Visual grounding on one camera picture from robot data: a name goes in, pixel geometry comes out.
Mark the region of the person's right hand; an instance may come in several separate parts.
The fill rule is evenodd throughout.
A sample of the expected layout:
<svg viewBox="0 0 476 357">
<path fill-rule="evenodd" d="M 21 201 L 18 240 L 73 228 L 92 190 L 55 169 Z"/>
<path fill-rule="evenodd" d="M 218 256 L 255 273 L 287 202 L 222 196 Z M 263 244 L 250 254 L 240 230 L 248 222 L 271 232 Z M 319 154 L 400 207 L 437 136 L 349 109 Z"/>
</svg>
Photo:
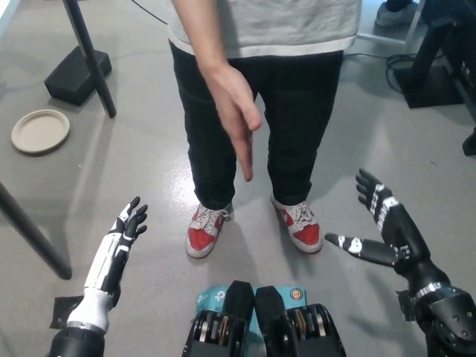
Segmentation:
<svg viewBox="0 0 476 357">
<path fill-rule="evenodd" d="M 254 94 L 245 77 L 228 62 L 200 63 L 216 105 L 223 129 L 228 134 L 246 181 L 253 178 L 252 135 L 262 119 Z"/>
</svg>

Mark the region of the robot right hand black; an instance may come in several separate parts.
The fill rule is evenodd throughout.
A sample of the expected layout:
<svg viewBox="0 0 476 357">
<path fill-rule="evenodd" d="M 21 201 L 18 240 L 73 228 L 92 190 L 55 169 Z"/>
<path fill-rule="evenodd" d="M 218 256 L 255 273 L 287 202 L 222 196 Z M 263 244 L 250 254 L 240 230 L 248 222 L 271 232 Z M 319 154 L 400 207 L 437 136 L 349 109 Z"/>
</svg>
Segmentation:
<svg viewBox="0 0 476 357">
<path fill-rule="evenodd" d="M 413 298 L 450 286 L 447 274 L 432 262 L 422 234 L 392 190 L 363 168 L 356 174 L 356 189 L 382 241 L 334 233 L 325 234 L 324 239 L 357 259 L 392 268 L 407 280 Z"/>
</svg>

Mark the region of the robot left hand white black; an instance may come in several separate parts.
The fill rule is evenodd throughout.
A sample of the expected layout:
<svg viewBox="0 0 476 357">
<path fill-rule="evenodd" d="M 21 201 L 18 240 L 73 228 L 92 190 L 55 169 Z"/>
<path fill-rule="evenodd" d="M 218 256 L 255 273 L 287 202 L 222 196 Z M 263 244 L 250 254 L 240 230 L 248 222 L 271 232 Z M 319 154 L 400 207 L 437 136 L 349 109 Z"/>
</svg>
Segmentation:
<svg viewBox="0 0 476 357">
<path fill-rule="evenodd" d="M 135 197 L 120 212 L 109 232 L 103 237 L 87 275 L 83 299 L 71 312 L 67 327 L 106 333 L 109 312 L 120 297 L 120 282 L 132 245 L 147 230 L 147 205 Z"/>
</svg>

